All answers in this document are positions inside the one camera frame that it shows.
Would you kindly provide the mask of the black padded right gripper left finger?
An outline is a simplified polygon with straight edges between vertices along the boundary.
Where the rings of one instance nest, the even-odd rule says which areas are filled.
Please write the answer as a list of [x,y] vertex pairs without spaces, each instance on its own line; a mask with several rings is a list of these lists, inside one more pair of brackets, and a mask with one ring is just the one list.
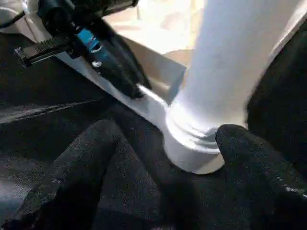
[[83,131],[48,167],[2,230],[89,230],[108,165],[122,138],[114,121]]

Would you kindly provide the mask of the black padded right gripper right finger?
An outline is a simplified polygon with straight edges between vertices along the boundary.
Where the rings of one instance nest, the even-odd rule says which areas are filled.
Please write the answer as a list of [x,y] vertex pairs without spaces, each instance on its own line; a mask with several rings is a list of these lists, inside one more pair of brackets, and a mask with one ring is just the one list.
[[235,188],[249,202],[251,229],[307,228],[307,182],[281,153],[238,125],[220,126],[216,142]]

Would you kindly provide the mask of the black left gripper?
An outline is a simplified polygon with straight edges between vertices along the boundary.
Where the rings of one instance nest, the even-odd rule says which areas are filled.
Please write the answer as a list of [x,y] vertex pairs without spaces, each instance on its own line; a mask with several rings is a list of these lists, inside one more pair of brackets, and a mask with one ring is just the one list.
[[148,76],[125,40],[103,20],[138,4],[136,0],[40,0],[37,16],[51,35],[15,49],[29,67],[62,52],[83,56],[98,75],[129,98],[142,98],[138,85],[151,88]]

